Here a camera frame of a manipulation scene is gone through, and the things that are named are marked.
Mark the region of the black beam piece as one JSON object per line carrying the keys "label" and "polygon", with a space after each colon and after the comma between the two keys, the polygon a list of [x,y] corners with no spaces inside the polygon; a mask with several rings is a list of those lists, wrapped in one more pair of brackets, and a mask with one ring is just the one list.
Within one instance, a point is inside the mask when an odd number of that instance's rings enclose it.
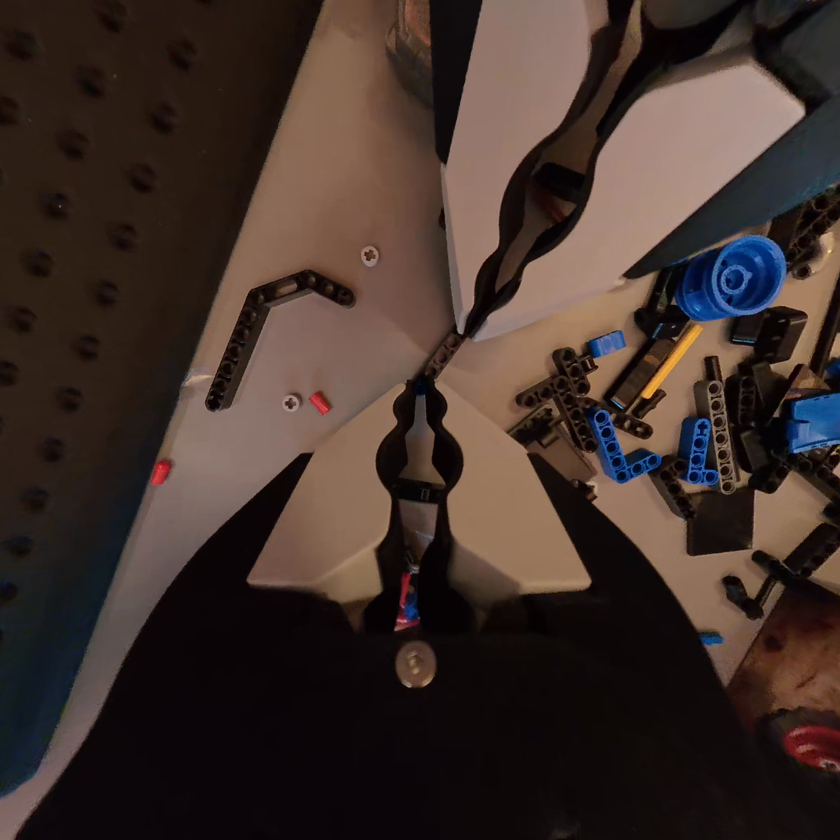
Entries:
{"label": "black beam piece", "polygon": [[457,328],[449,330],[440,344],[427,357],[416,378],[431,382],[435,381],[453,360],[464,341],[465,337]]}

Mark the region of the yellow axle rod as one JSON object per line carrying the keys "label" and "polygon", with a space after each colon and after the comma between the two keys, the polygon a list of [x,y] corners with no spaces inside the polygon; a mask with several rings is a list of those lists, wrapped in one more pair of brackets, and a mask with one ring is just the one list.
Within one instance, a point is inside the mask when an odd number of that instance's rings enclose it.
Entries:
{"label": "yellow axle rod", "polygon": [[670,373],[676,368],[677,364],[684,358],[691,345],[697,341],[704,328],[702,325],[695,323],[679,338],[675,343],[674,348],[669,352],[665,361],[657,368],[656,373],[651,380],[646,384],[640,393],[642,400],[649,400],[654,396],[656,391],[661,388],[661,385],[669,377]]}

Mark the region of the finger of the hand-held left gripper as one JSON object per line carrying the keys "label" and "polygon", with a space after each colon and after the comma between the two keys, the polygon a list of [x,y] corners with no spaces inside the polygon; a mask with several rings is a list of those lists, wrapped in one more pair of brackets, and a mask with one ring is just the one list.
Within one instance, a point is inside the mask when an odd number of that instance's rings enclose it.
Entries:
{"label": "finger of the hand-held left gripper", "polygon": [[524,268],[517,292],[475,339],[521,329],[615,288],[804,116],[804,102],[749,52],[668,73],[603,141],[570,232]]}
{"label": "finger of the hand-held left gripper", "polygon": [[441,184],[457,331],[522,227],[511,187],[561,126],[592,54],[587,2],[441,3]]}

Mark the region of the blue toy wheel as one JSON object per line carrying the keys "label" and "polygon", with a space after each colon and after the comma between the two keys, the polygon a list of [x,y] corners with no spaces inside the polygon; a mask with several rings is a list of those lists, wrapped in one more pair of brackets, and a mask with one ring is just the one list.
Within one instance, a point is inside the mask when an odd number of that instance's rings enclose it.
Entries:
{"label": "blue toy wheel", "polygon": [[780,246],[761,235],[743,236],[689,259],[675,304],[695,322],[752,316],[775,303],[786,275]]}

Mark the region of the black bent beam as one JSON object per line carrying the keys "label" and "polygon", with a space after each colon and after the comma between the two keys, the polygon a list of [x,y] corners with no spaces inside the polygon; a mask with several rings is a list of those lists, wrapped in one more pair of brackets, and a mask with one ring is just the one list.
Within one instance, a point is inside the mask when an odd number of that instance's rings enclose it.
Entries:
{"label": "black bent beam", "polygon": [[353,289],[313,269],[272,280],[248,292],[206,394],[209,412],[218,413],[233,404],[270,310],[309,295],[343,309],[352,309],[356,302]]}

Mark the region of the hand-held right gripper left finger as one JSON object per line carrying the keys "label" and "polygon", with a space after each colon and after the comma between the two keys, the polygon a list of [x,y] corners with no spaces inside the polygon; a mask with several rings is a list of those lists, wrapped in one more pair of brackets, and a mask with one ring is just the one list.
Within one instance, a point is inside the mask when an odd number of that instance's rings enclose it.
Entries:
{"label": "hand-held right gripper left finger", "polygon": [[339,604],[382,591],[375,552],[389,529],[392,502],[375,468],[396,427],[394,386],[316,448],[278,517],[247,583],[306,592]]}

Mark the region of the dark printed toy box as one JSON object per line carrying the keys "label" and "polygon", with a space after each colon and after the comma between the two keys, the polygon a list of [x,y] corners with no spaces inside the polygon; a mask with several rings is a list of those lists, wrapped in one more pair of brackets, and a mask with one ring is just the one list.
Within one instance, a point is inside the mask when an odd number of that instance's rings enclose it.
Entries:
{"label": "dark printed toy box", "polygon": [[838,803],[839,600],[786,590],[728,693],[766,756],[808,791]]}

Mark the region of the blue angled panel piece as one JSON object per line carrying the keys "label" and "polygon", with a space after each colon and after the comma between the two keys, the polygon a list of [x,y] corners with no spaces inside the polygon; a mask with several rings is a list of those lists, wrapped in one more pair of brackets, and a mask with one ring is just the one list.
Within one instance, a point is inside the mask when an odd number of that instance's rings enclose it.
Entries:
{"label": "blue angled panel piece", "polygon": [[839,445],[839,393],[793,401],[784,417],[784,440],[795,455]]}

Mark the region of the grey motor brick assembly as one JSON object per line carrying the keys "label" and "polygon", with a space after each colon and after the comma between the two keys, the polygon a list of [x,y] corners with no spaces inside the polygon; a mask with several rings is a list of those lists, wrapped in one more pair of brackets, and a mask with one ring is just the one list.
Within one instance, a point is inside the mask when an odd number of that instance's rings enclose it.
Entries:
{"label": "grey motor brick assembly", "polygon": [[399,1],[385,50],[403,88],[427,109],[434,106],[432,39],[428,1]]}

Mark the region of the pile of black building pieces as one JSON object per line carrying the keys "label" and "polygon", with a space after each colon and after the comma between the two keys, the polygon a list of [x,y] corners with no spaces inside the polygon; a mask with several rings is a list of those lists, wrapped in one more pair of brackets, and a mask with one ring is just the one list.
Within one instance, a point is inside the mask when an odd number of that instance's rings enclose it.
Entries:
{"label": "pile of black building pieces", "polygon": [[[836,232],[837,183],[775,218],[769,238],[782,249],[789,277],[803,280],[813,276],[831,255]],[[596,361],[601,358],[593,358],[588,351],[577,353],[570,347],[555,350],[553,373],[514,399],[526,414],[509,428],[508,435],[528,452],[542,456],[590,501],[596,493],[592,485],[594,470],[587,457],[598,455],[585,410],[604,408],[616,435],[623,433],[645,442],[652,438],[654,431],[647,416],[662,403],[666,392],[661,386],[649,400],[642,400],[640,393],[679,338],[691,325],[703,323],[690,320],[676,305],[676,287],[684,271],[685,264],[677,264],[658,273],[647,302],[634,313],[645,342],[602,399],[591,396],[590,382],[590,375],[597,371]],[[795,455],[787,450],[784,440],[784,417],[793,401],[838,393],[838,358],[831,359],[838,341],[838,284],[809,363],[796,364],[788,374],[776,368],[793,359],[809,321],[806,311],[773,304],[752,316],[722,320],[730,322],[728,341],[747,350],[748,355],[728,376],[723,374],[716,355],[706,357],[699,382],[723,383],[739,472],[738,489],[750,488],[755,496],[772,495],[793,475],[801,477],[826,501],[820,521],[786,559],[773,560],[761,552],[753,555],[753,561],[766,572],[756,595],[749,596],[736,575],[721,579],[730,603],[756,621],[763,617],[764,606],[777,586],[811,577],[838,552],[838,445]],[[694,386],[692,391],[695,401]],[[688,417],[699,417],[696,401],[695,412]],[[641,477],[651,480],[668,511],[686,525],[695,515],[690,497],[703,491],[718,492],[717,485],[694,486],[682,480],[679,470],[684,463],[678,458],[678,450],[661,458],[657,470]]]}

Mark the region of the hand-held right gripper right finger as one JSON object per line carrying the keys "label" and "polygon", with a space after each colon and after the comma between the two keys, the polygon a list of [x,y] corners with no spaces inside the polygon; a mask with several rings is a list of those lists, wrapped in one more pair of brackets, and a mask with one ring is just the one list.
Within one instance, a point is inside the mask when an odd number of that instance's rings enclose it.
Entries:
{"label": "hand-held right gripper right finger", "polygon": [[591,576],[527,450],[446,385],[428,388],[425,407],[453,540],[448,582],[485,610],[587,590]]}

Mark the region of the black square panel piece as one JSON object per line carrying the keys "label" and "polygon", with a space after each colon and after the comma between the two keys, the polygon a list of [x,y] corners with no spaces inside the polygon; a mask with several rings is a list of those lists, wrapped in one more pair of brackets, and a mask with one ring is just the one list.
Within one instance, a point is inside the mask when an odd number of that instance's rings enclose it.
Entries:
{"label": "black square panel piece", "polygon": [[727,496],[710,490],[690,498],[695,515],[686,523],[689,556],[753,548],[754,490],[740,488]]}

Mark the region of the dark grey holed beam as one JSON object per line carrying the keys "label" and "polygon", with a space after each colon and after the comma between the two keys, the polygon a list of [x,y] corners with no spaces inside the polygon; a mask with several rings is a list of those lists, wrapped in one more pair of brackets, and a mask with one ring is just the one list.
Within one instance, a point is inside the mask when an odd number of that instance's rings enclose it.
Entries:
{"label": "dark grey holed beam", "polygon": [[704,380],[694,385],[698,416],[710,424],[706,467],[717,472],[717,491],[730,496],[738,489],[739,468],[733,454],[723,383]]}

